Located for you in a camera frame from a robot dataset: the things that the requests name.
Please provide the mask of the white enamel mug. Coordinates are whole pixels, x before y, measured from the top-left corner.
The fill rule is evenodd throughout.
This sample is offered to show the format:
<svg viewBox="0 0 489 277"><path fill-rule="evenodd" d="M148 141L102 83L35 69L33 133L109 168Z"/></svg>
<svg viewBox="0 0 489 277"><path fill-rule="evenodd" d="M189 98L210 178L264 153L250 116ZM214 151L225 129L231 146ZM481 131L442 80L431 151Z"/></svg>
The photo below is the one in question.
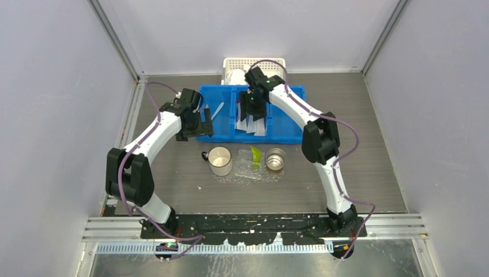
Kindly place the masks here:
<svg viewBox="0 0 489 277"><path fill-rule="evenodd" d="M201 152L201 157L209 164L212 173L216 176L226 176L232 170L232 154L226 147L213 147L208 152Z"/></svg>

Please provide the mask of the yellow green toothpaste tube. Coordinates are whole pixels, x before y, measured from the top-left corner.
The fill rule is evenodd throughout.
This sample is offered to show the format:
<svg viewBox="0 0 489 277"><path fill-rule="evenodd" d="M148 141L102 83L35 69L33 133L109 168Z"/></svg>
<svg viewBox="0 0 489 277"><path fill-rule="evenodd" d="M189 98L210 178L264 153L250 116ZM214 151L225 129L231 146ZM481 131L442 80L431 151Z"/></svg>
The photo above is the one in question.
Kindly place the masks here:
<svg viewBox="0 0 489 277"><path fill-rule="evenodd" d="M261 165L262 152L254 146L251 146L250 149L252 152L253 168L258 169L258 168L260 168L260 165Z"/></svg>

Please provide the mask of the clear square textured holder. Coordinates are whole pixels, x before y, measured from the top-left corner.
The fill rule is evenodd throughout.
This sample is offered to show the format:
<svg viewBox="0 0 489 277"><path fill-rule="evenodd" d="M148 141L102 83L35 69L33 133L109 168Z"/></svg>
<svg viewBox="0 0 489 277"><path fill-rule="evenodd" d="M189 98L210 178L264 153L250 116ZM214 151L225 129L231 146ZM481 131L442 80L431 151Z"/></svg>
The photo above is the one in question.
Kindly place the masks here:
<svg viewBox="0 0 489 277"><path fill-rule="evenodd" d="M235 176L252 180L264 180L264 165L261 156L260 168L253 168L252 152L250 149L240 149L234 163Z"/></svg>

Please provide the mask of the small metal cup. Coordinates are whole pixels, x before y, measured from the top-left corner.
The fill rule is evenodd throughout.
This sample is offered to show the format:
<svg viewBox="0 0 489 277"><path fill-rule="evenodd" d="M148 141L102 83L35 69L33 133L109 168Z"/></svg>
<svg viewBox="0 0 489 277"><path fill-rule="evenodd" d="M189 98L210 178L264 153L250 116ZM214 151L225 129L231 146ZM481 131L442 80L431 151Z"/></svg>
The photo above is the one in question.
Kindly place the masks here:
<svg viewBox="0 0 489 277"><path fill-rule="evenodd" d="M287 156L280 148L272 148L265 155L267 169L274 172L281 171L286 163Z"/></svg>

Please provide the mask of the clear oval textured tray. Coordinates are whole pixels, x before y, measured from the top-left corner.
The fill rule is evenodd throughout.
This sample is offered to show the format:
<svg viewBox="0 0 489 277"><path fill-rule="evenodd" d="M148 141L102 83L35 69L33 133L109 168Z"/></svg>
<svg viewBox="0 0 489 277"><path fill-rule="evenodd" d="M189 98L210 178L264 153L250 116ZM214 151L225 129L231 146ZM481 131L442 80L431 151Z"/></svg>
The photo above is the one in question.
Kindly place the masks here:
<svg viewBox="0 0 489 277"><path fill-rule="evenodd" d="M258 165L253 162L251 151L239 151L233 157L231 171L225 176L212 174L213 178L224 184L261 184L277 182L284 176L284 171L270 171L262 156Z"/></svg>

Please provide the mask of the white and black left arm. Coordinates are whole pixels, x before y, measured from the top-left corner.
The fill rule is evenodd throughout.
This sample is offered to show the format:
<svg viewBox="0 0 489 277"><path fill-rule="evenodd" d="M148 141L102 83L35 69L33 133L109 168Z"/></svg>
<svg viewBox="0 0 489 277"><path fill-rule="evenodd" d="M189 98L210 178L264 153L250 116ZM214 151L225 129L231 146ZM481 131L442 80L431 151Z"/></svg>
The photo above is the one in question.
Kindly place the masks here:
<svg viewBox="0 0 489 277"><path fill-rule="evenodd" d="M150 217L164 239L176 234L175 211L156 195L151 164L171 138L213 136L210 109L199 110L203 100L199 92L183 89L172 102L156 108L155 120L133 142L107 154L106 193Z"/></svg>

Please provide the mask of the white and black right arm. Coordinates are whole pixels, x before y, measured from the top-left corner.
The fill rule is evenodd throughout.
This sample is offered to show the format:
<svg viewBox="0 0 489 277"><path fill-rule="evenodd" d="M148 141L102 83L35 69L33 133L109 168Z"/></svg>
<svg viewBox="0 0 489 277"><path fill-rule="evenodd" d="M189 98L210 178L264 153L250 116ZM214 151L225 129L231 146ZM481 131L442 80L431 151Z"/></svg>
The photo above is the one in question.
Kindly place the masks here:
<svg viewBox="0 0 489 277"><path fill-rule="evenodd" d="M268 77L256 65L247 71L244 78L249 88L240 94L241 117L264 118L267 115L266 105L272 104L302 128L303 155L317 169L326 193L326 222L332 234L345 236L352 230L358 213L346 191L337 161L340 138L334 114L324 114L313 108L296 96L281 77Z"/></svg>

